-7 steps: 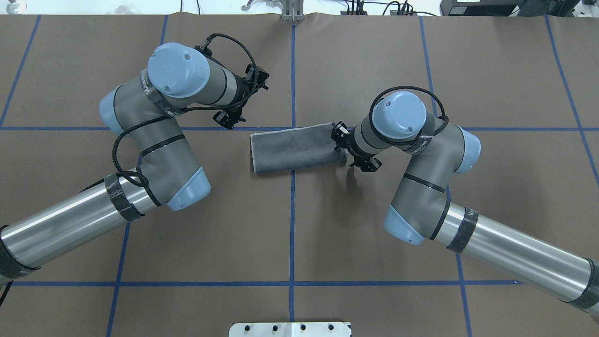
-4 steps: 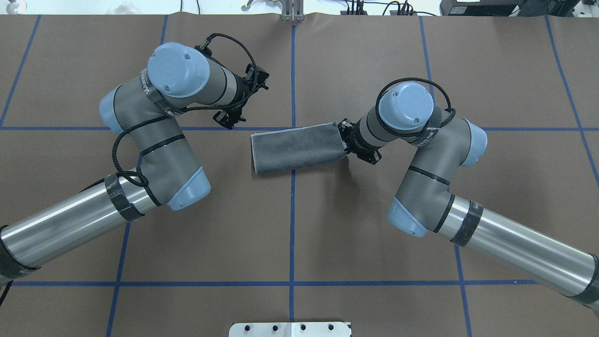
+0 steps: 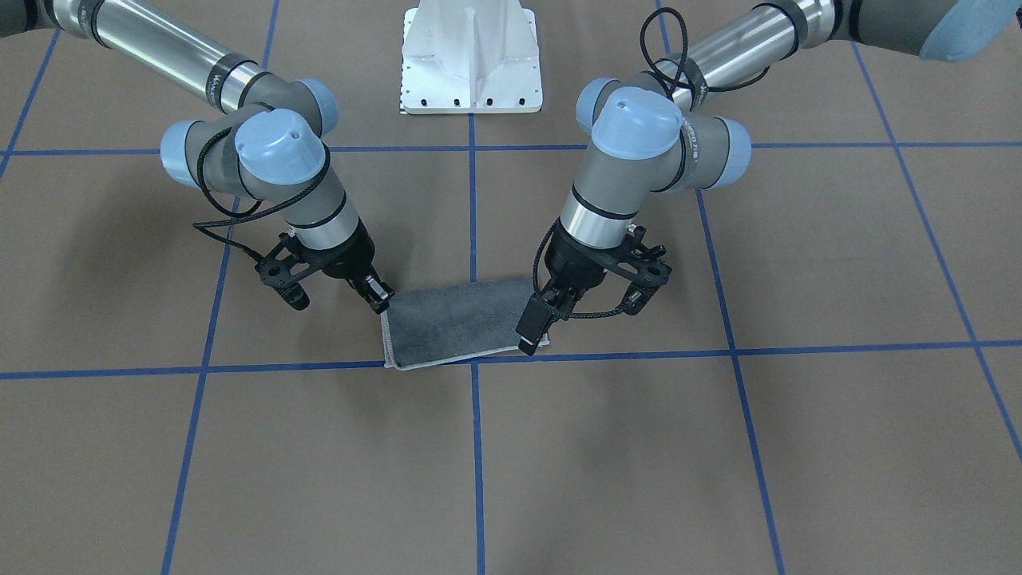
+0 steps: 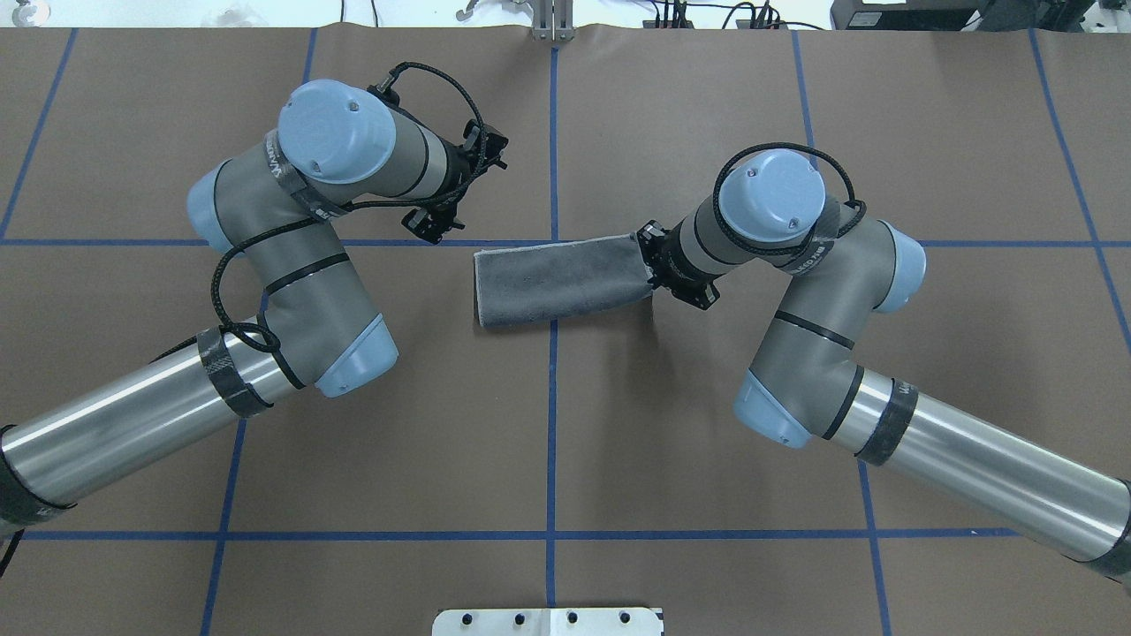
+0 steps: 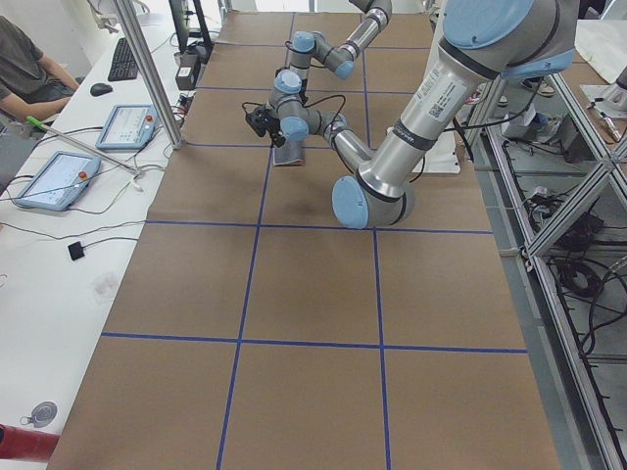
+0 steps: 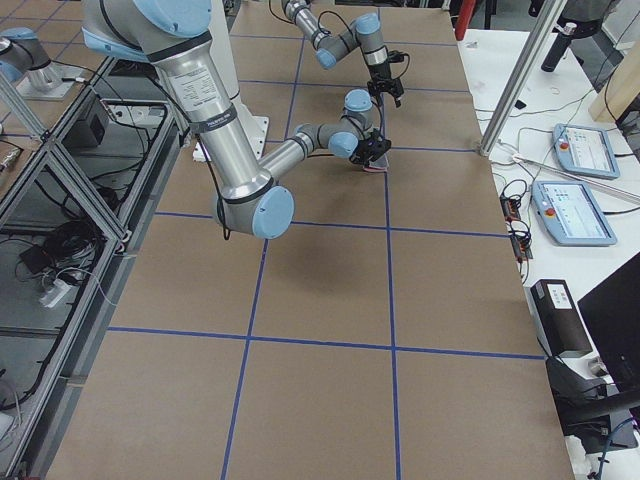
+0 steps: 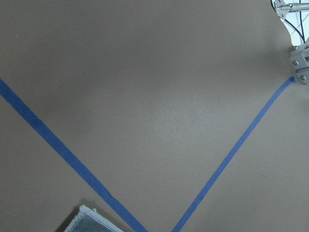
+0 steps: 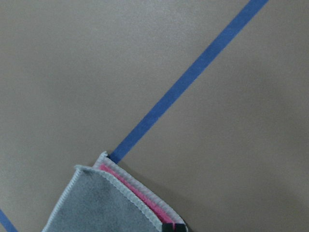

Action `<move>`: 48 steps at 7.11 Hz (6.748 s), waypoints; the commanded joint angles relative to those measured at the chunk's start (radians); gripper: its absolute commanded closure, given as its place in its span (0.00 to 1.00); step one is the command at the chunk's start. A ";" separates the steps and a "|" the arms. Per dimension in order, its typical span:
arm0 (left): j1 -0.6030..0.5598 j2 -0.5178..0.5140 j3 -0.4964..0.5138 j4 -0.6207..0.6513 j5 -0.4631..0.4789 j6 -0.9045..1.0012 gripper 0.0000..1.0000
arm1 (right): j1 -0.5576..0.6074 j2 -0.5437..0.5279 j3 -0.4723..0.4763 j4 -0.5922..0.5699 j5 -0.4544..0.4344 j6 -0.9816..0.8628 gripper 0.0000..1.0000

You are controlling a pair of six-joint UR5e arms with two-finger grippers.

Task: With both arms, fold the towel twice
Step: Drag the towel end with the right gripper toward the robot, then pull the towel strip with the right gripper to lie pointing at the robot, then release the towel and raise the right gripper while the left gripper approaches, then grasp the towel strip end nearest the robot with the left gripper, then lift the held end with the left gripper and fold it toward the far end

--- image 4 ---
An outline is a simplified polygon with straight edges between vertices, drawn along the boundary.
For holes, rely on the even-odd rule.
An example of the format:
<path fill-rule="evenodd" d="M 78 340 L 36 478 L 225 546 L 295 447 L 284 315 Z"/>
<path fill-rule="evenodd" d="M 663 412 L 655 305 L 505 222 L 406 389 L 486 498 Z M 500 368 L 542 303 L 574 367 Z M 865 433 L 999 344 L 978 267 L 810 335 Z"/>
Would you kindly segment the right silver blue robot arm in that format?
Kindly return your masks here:
<path fill-rule="evenodd" d="M 1128 351 L 1106 286 L 1074 292 L 1091 248 L 932 248 L 867 209 L 823 152 L 765 141 L 724 162 L 661 235 L 675 295 L 762 261 L 788 278 L 734 411 L 759 435 L 837 444 L 953 496 L 1106 579 L 1128 584 L 1128 462 L 1071 459 L 1069 435 L 1128 404 Z"/>

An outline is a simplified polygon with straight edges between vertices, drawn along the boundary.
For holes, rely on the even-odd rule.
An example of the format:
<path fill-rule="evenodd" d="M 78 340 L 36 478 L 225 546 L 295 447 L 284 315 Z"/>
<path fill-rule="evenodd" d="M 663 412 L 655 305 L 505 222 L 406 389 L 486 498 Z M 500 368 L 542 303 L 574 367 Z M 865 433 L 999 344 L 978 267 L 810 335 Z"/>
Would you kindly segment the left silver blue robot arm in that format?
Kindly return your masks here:
<path fill-rule="evenodd" d="M 262 141 L 187 194 L 187 216 L 221 253 L 209 280 L 216 320 L 113 383 L 3 427 L 3 538 L 74 510 L 174 452 L 252 419 L 308 386 L 335 398 L 399 358 L 334 221 L 404 207 L 405 227 L 437 243 L 461 227 L 458 201 L 506 138 L 459 81 L 460 141 L 402 104 L 396 65 L 360 88 L 299 85 Z"/>

